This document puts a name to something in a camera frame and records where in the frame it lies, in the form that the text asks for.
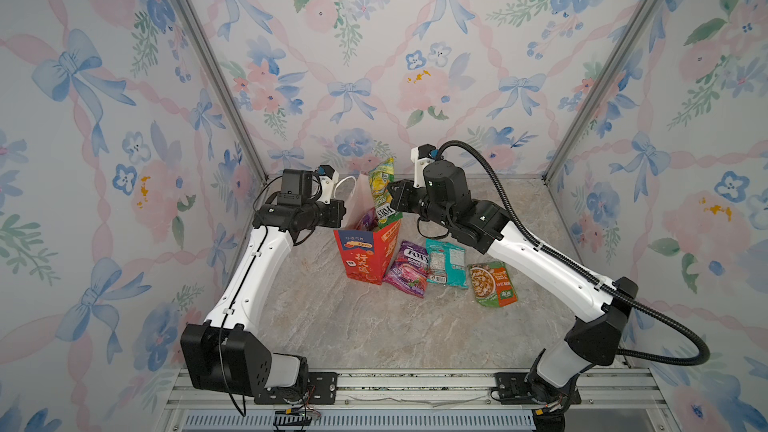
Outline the aluminium right corner post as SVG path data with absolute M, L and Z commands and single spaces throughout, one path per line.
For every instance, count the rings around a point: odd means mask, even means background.
M 609 91 L 615 78 L 619 75 L 625 62 L 632 55 L 639 37 L 650 25 L 654 14 L 663 0 L 639 0 L 630 16 L 623 34 L 616 41 L 610 55 L 604 63 L 604 68 L 598 76 L 592 92 L 587 94 L 583 106 L 576 114 L 571 126 L 567 129 L 563 141 L 556 149 L 554 158 L 542 174 L 542 180 L 550 186 L 557 174 L 565 168 L 569 153 L 576 145 L 579 137 L 587 128 L 591 117 L 597 111 L 600 103 Z

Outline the purple Fox's berries bag front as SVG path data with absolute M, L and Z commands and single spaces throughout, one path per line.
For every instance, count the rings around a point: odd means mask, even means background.
M 372 232 L 378 227 L 378 215 L 375 207 L 366 211 L 357 221 L 354 229 L 358 231 Z

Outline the teal mint candy bag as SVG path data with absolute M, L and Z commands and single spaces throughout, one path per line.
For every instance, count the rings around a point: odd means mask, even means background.
M 466 251 L 463 247 L 434 239 L 426 240 L 429 283 L 467 289 Z

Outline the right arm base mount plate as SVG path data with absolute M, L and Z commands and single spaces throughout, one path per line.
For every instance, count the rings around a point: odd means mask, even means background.
M 527 372 L 497 372 L 493 378 L 495 385 L 490 389 L 490 396 L 503 405 L 555 408 L 566 404 L 582 403 L 581 395 L 574 382 L 563 388 L 553 388 L 539 379 L 530 382 Z

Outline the green Fox's spring tea bag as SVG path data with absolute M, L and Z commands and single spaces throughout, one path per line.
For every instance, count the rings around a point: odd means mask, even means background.
M 392 196 L 388 189 L 389 184 L 395 178 L 394 162 L 395 159 L 389 157 L 368 174 L 378 228 L 388 226 L 396 216 L 396 211 L 391 206 Z

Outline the purple fox's berries bag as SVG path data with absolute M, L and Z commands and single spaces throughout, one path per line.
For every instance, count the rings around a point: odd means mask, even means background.
M 424 298 L 428 283 L 428 260 L 425 247 L 403 240 L 383 282 L 408 295 Z
M 375 207 L 366 211 L 357 221 L 354 229 L 358 231 L 372 232 L 378 227 L 378 215 Z

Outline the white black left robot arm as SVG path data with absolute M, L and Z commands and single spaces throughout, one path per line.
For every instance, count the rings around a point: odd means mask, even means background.
M 200 324 L 185 327 L 180 345 L 194 388 L 233 398 L 304 401 L 310 373 L 306 358 L 270 351 L 257 337 L 267 297 L 301 234 L 337 229 L 346 212 L 334 196 L 339 174 L 286 169 L 280 188 L 261 202 L 249 241 L 222 297 Z

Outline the green orange soup packet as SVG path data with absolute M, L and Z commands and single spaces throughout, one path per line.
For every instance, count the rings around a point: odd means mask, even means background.
M 468 267 L 475 300 L 488 308 L 503 308 L 518 301 L 506 265 L 500 261 Z

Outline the aluminium left corner post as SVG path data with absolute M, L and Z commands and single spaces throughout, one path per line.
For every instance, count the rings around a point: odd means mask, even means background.
M 170 0 L 170 2 L 180 15 L 180 21 L 187 31 L 192 48 L 202 64 L 202 74 L 209 80 L 216 97 L 219 99 L 224 114 L 230 121 L 234 134 L 243 147 L 246 159 L 256 176 L 262 183 L 265 183 L 268 173 L 258 157 L 247 125 L 235 104 L 234 96 L 225 83 L 224 74 L 210 41 L 206 37 L 199 14 L 191 0 Z

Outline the red paper gift bag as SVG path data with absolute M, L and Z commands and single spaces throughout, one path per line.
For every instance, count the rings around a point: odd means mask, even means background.
M 354 186 L 345 198 L 346 212 L 341 228 L 334 231 L 336 244 L 348 278 L 374 285 L 381 285 L 396 252 L 401 219 L 394 220 L 384 228 L 365 232 L 354 227 L 360 217 L 374 207 L 365 174 L 353 177 Z

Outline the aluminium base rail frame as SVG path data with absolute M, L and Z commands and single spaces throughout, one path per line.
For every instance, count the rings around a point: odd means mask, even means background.
M 313 371 L 303 399 L 276 390 L 255 398 L 198 390 L 176 380 L 158 431 L 677 431 L 647 369 L 594 368 L 578 379 L 567 410 L 502 400 L 521 392 L 520 369 Z

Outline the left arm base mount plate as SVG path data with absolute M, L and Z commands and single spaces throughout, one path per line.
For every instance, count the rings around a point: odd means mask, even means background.
M 256 405 L 333 405 L 338 391 L 338 378 L 336 372 L 308 372 L 300 375 L 291 387 L 262 390 L 253 401 Z

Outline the aluminium corner post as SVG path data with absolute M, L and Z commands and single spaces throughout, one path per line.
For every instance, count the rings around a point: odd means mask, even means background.
M 587 94 L 583 106 L 576 114 L 571 126 L 567 129 L 563 141 L 556 149 L 554 158 L 542 174 L 542 180 L 550 186 L 557 174 L 565 168 L 569 153 L 576 145 L 579 137 L 587 128 L 591 117 L 597 111 L 600 103 L 609 91 L 615 78 L 619 75 L 625 62 L 632 55 L 639 37 L 650 25 L 654 14 L 663 0 L 639 0 L 630 16 L 623 34 L 616 41 L 610 55 L 604 63 L 604 68 L 598 76 L 592 92 Z
M 246 159 L 256 176 L 262 183 L 265 183 L 268 173 L 258 157 L 247 125 L 235 104 L 234 96 L 225 83 L 224 74 L 210 41 L 206 37 L 199 14 L 191 0 L 170 0 L 170 2 L 180 15 L 180 21 L 187 31 L 192 48 L 202 64 L 202 74 L 209 80 L 216 97 L 219 99 L 224 114 L 230 121 L 234 134 L 243 147 Z

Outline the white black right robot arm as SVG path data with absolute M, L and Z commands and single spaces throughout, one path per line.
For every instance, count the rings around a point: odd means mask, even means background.
M 416 179 L 392 182 L 387 190 L 395 210 L 445 227 L 459 243 L 524 273 L 574 313 L 573 327 L 537 356 L 524 380 L 531 402 L 556 402 L 582 373 L 614 362 L 630 308 L 603 291 L 609 278 L 586 278 L 546 243 L 526 237 L 501 205 L 473 198 L 464 171 L 449 161 L 427 162 Z

